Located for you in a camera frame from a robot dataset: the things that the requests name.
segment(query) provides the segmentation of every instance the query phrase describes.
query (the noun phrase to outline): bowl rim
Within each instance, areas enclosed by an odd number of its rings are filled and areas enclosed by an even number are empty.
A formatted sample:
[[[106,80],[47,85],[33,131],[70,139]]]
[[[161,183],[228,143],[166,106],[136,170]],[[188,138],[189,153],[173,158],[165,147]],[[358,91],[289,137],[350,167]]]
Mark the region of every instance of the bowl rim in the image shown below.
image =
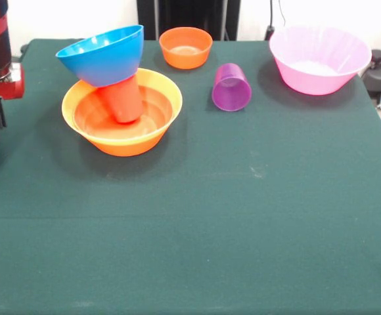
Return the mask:
[[[358,67],[356,68],[355,70],[352,70],[350,72],[344,72],[344,73],[337,73],[336,75],[323,75],[323,74],[313,74],[313,73],[307,73],[307,72],[303,72],[303,71],[300,71],[299,69],[295,69],[293,66],[289,65],[287,62],[284,62],[282,61],[282,59],[280,58],[279,54],[277,54],[277,49],[274,48],[274,43],[275,43],[275,40],[274,40],[274,37],[275,35],[278,33],[278,34],[281,34],[281,33],[284,33],[286,30],[290,29],[290,28],[309,28],[309,29],[330,29],[330,30],[337,30],[339,32],[342,32],[342,33],[345,33],[345,34],[348,34],[352,37],[355,37],[356,39],[358,39],[360,42],[362,42],[362,44],[364,44],[364,46],[366,46],[367,48],[367,51],[368,51],[368,55],[369,57],[367,58],[367,62],[365,62],[365,64],[361,67]],[[284,64],[285,66],[289,67],[290,69],[294,70],[294,71],[297,71],[297,72],[300,72],[300,73],[305,73],[305,74],[309,74],[309,75],[314,75],[314,76],[317,76],[317,77],[344,77],[344,76],[347,76],[347,75],[352,75],[352,74],[357,74],[358,72],[360,72],[362,69],[364,69],[365,67],[367,67],[367,65],[370,63],[371,61],[371,58],[372,58],[372,50],[371,50],[371,47],[370,45],[364,40],[362,39],[361,37],[357,36],[356,34],[350,32],[350,31],[347,31],[347,30],[344,30],[342,28],[338,28],[338,27],[335,27],[335,26],[318,26],[318,25],[304,25],[304,24],[300,24],[300,25],[293,25],[293,26],[285,26],[279,30],[276,30],[274,32],[274,34],[272,35],[271,39],[269,40],[269,50],[271,51],[272,55],[274,58],[276,58],[281,64]]]
[[[66,49],[69,49],[75,45],[78,45],[78,44],[81,44],[81,43],[84,43],[86,41],[90,41],[92,38],[94,37],[99,37],[99,36],[103,36],[103,35],[106,35],[106,34],[109,34],[109,33],[115,33],[115,32],[118,32],[120,30],[124,30],[124,29],[127,29],[127,28],[136,28],[137,30],[134,31],[133,33],[129,34],[128,36],[125,36],[123,38],[120,38],[118,39],[117,41],[113,41],[111,42],[109,45],[107,46],[103,46],[103,47],[97,47],[96,49],[92,49],[90,51],[85,51],[85,52],[81,52],[81,53],[76,53],[76,54],[69,54],[68,56],[61,56],[60,53],[62,51],[65,51]],[[122,42],[125,42],[125,41],[129,41],[130,39],[132,39],[133,37],[135,37],[138,33],[142,32],[144,30],[144,26],[140,25],[140,24],[135,24],[135,25],[130,25],[130,26],[125,26],[125,27],[122,27],[122,28],[115,28],[114,30],[110,30],[110,31],[105,31],[104,33],[100,33],[100,34],[97,34],[97,35],[94,35],[94,36],[91,36],[91,37],[88,37],[88,38],[85,38],[85,39],[82,39],[80,41],[76,41],[75,43],[72,43],[64,48],[62,48],[61,50],[59,50],[55,56],[59,59],[67,59],[67,58],[73,58],[73,57],[78,57],[78,56],[85,56],[87,54],[92,54],[94,52],[97,52],[101,49],[104,49],[104,48],[109,48],[109,47],[113,47],[114,45],[117,45],[119,43],[122,43]]]
[[[194,55],[183,55],[183,54],[178,54],[177,52],[171,51],[171,49],[168,49],[165,45],[163,45],[162,39],[166,36],[167,33],[174,32],[174,31],[179,31],[179,30],[185,30],[185,29],[187,29],[187,30],[197,30],[198,32],[200,32],[201,34],[203,34],[204,36],[209,38],[210,39],[210,44],[208,45],[208,47],[205,48],[203,51],[200,51],[200,52],[198,52],[197,54],[194,54]],[[163,50],[168,51],[171,54],[175,54],[176,56],[186,56],[186,57],[192,57],[192,56],[195,56],[195,55],[206,53],[207,51],[211,50],[212,45],[213,45],[213,39],[212,39],[212,36],[210,35],[210,33],[208,33],[206,30],[203,30],[201,28],[193,28],[191,26],[179,26],[178,28],[170,28],[170,29],[165,31],[160,36],[160,38],[158,39],[158,42],[159,42],[159,44],[160,44],[160,46],[161,46],[161,48]]]
[[[173,112],[173,114],[170,117],[170,120],[168,122],[166,122],[163,126],[161,126],[160,128],[157,128],[156,130],[152,131],[151,133],[147,133],[145,135],[136,136],[136,137],[127,138],[127,139],[101,138],[101,137],[98,137],[98,136],[89,135],[85,131],[82,131],[77,126],[77,124],[75,122],[74,115],[75,115],[75,109],[76,109],[76,107],[72,111],[72,114],[71,114],[72,118],[71,119],[68,119],[66,117],[66,114],[69,114],[71,112],[65,113],[64,108],[65,108],[65,103],[67,101],[67,98],[68,98],[68,95],[70,94],[70,92],[81,82],[85,83],[85,84],[88,84],[87,82],[85,82],[83,80],[79,80],[74,85],[72,85],[70,87],[70,89],[66,92],[64,98],[62,99],[62,116],[63,116],[65,122],[74,131],[79,133],[81,136],[83,136],[87,140],[90,140],[90,141],[93,141],[93,142],[97,142],[99,144],[109,144],[109,145],[115,145],[115,144],[117,144],[117,145],[133,145],[133,144],[141,143],[141,142],[144,142],[144,141],[149,140],[151,138],[154,138],[157,134],[160,134],[163,130],[166,130],[171,125],[171,123],[173,123],[173,121],[177,118],[177,116],[179,116],[179,114],[180,114],[180,112],[182,110],[182,105],[183,105],[183,96],[182,96],[182,93],[181,93],[179,87],[176,85],[176,83],[173,80],[171,80],[169,77],[165,76],[164,74],[162,74],[160,72],[157,72],[157,71],[154,71],[154,70],[150,70],[150,69],[144,69],[144,68],[138,68],[137,74],[138,74],[138,72],[149,72],[149,73],[154,73],[156,75],[163,76],[163,77],[165,77],[167,80],[169,80],[172,83],[173,88],[177,91],[177,95],[179,96],[179,108],[178,108],[178,111],[176,113]],[[92,85],[90,85],[90,87],[93,88],[92,91],[95,91],[96,89],[98,89],[96,87],[93,87]]]

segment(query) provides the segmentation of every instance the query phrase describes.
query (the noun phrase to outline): purple cup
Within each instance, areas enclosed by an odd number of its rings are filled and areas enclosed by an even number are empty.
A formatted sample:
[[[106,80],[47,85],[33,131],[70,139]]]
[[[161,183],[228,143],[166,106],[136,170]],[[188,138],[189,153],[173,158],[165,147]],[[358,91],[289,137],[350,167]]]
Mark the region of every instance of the purple cup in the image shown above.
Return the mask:
[[[215,74],[212,100],[220,109],[235,112],[245,107],[252,97],[252,89],[242,69],[236,64],[223,64]]]

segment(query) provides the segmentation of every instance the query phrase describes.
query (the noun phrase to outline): blue bowl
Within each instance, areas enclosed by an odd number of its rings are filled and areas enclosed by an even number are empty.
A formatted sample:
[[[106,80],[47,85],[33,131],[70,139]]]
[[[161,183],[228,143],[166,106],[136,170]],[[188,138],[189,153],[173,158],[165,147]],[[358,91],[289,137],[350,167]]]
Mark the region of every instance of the blue bowl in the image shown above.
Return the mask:
[[[144,26],[134,25],[74,43],[56,57],[81,80],[105,87],[137,72],[143,47]]]

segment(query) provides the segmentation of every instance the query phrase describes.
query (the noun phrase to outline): small orange bowl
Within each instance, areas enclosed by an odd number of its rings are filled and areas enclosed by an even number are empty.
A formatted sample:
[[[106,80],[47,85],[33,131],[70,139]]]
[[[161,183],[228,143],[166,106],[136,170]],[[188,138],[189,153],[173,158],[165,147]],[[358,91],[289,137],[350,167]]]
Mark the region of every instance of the small orange bowl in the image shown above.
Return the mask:
[[[144,113],[131,123],[118,123],[97,88],[79,81],[62,101],[62,116],[76,132],[113,156],[136,156],[152,149],[182,108],[182,94],[168,77],[138,68],[137,83]]]
[[[207,61],[212,37],[199,28],[172,28],[159,40],[166,62],[179,69],[201,67]]]

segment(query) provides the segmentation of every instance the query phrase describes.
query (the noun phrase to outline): pink bowl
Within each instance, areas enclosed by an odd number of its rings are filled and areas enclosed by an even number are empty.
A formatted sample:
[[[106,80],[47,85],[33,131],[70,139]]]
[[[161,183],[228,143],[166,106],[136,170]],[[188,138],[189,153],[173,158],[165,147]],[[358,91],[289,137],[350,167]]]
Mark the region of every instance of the pink bowl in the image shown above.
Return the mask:
[[[333,93],[371,60],[370,47],[347,31],[320,26],[277,30],[269,41],[282,79],[296,91]]]

